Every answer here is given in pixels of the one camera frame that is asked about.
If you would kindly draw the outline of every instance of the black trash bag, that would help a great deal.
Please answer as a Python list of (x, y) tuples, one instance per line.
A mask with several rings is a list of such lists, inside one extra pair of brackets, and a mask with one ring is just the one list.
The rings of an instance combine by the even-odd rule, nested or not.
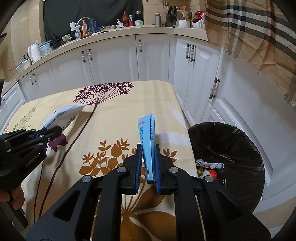
[(225, 178), (227, 190), (253, 212), (262, 196), (264, 166), (254, 143), (237, 127), (204, 122), (188, 129), (195, 160), (224, 163), (217, 178)]

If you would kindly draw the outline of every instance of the silver thermos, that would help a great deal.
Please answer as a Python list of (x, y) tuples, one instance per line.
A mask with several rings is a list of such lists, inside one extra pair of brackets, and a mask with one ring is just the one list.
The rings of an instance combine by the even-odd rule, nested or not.
[(155, 13), (155, 27), (160, 27), (161, 24), (160, 24), (160, 13), (157, 12)]

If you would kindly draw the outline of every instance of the human hand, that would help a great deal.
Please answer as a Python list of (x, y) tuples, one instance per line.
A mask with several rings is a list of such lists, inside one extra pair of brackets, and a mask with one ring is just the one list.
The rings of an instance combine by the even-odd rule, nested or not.
[[(24, 205), (25, 196), (24, 196), (22, 187), (20, 185), (11, 192), (11, 197), (12, 197), (12, 206), (15, 210), (20, 209)], [(6, 190), (0, 188), (0, 202), (7, 202), (9, 200), (10, 200), (9, 193)]]

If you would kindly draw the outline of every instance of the blue packet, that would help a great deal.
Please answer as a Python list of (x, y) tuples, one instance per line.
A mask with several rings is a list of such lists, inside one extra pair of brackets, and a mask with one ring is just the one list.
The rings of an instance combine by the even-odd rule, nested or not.
[(146, 169), (146, 180), (154, 183), (154, 114), (144, 116), (138, 121), (143, 157)]

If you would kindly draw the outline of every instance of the silver screw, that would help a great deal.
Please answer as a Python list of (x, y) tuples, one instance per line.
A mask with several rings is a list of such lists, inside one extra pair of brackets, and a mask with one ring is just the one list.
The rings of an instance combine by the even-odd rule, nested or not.
[(170, 167), (170, 172), (172, 173), (176, 173), (177, 171), (179, 171), (179, 169), (177, 167)]
[(90, 180), (91, 180), (91, 176), (90, 176), (90, 175), (85, 175), (85, 176), (82, 178), (82, 181), (85, 182), (85, 183), (88, 183)]
[(214, 180), (212, 176), (205, 176), (205, 181), (211, 183)]
[(125, 172), (126, 171), (126, 167), (119, 167), (117, 168), (118, 172)]

